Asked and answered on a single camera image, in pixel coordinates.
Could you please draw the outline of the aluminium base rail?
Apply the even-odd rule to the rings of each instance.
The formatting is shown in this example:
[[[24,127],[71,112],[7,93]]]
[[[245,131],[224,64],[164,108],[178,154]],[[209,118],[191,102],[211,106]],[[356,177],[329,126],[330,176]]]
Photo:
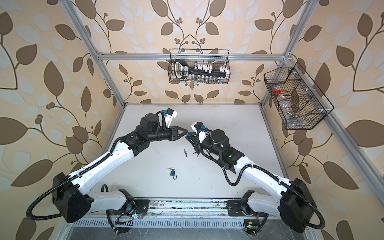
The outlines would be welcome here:
[[[238,229],[257,226],[266,214],[283,224],[280,202],[258,193],[249,198],[252,213],[247,214],[242,199],[137,198],[136,208],[127,214],[112,210],[87,214],[74,227],[105,227],[109,222],[118,228]]]

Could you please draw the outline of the red capped clear bottle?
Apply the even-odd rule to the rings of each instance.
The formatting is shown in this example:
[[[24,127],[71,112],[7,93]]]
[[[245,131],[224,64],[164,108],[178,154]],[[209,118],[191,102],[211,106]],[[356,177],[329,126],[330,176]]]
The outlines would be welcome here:
[[[283,90],[282,86],[274,85],[272,88],[273,96],[281,105],[291,105],[296,99],[293,96],[288,95],[288,93],[284,93]]]

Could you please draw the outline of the aluminium frame profile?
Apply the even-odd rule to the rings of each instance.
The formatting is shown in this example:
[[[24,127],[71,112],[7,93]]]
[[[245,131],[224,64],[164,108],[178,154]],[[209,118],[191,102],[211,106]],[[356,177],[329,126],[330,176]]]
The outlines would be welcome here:
[[[114,105],[262,104],[319,206],[383,204],[383,1],[62,4]]]

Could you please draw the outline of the blue padlock with keys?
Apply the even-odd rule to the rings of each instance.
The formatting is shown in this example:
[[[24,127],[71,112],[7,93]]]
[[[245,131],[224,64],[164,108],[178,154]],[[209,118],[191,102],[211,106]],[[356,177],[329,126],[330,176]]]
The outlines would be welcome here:
[[[169,170],[170,170],[170,176],[173,178],[173,180],[176,180],[178,178],[178,176],[176,175],[175,168],[171,167],[171,168],[169,168]]]

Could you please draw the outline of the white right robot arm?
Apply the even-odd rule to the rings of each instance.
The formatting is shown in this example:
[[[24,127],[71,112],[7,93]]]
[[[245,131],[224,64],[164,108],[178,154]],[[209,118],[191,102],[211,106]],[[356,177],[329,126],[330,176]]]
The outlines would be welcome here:
[[[280,217],[292,230],[303,233],[307,227],[321,230],[326,222],[318,210],[307,185],[300,179],[290,180],[257,165],[244,153],[232,147],[222,130],[196,130],[186,140],[197,154],[217,164],[227,183],[236,187],[246,178],[267,192],[247,191],[240,200],[243,215],[264,213]]]

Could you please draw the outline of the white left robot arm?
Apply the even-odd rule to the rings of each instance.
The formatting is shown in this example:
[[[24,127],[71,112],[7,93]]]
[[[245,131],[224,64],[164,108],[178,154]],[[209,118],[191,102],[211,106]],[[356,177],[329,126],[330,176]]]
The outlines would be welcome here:
[[[171,124],[177,116],[172,109],[146,114],[134,131],[117,138],[111,149],[89,165],[69,175],[60,173],[53,179],[52,202],[67,223],[74,223],[89,213],[116,210],[128,213],[134,197],[125,189],[94,192],[93,187],[123,163],[150,146],[150,142],[177,141],[188,130]]]

